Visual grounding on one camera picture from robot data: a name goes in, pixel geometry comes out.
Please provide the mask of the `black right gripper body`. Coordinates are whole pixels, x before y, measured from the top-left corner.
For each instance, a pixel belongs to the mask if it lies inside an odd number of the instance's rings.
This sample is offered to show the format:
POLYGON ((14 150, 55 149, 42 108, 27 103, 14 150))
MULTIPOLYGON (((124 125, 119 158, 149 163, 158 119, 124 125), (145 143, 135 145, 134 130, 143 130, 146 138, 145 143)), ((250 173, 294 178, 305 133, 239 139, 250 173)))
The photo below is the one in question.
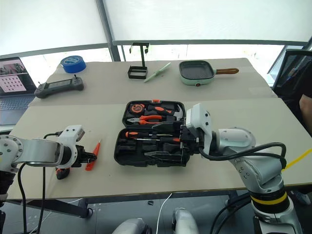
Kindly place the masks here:
POLYGON ((180 155, 181 164, 186 166, 193 154, 199 154, 199 148, 204 148, 204 132, 197 128, 192 133, 186 125, 180 126, 180 155))

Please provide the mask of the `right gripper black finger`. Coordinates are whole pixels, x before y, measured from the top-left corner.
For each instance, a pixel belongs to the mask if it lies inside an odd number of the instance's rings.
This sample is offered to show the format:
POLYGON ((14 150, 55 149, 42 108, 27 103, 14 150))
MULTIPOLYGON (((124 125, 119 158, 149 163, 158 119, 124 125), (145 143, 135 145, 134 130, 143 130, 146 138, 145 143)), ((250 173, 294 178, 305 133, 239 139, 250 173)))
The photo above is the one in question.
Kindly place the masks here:
POLYGON ((152 127, 152 130, 158 133, 179 133, 181 121, 160 122, 152 127))
POLYGON ((167 151, 146 152, 144 155, 150 159, 155 159, 160 162, 180 163, 182 161, 182 156, 180 154, 171 154, 167 151))

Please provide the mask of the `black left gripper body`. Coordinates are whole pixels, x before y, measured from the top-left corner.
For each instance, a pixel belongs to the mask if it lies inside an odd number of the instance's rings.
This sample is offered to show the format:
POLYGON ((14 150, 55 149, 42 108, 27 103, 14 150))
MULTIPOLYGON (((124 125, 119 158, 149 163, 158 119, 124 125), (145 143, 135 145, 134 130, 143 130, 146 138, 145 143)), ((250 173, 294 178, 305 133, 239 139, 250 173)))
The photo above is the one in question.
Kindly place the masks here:
POLYGON ((83 146, 76 145, 77 157, 75 162, 72 164, 72 167, 81 167, 83 163, 87 163, 87 156, 83 146))

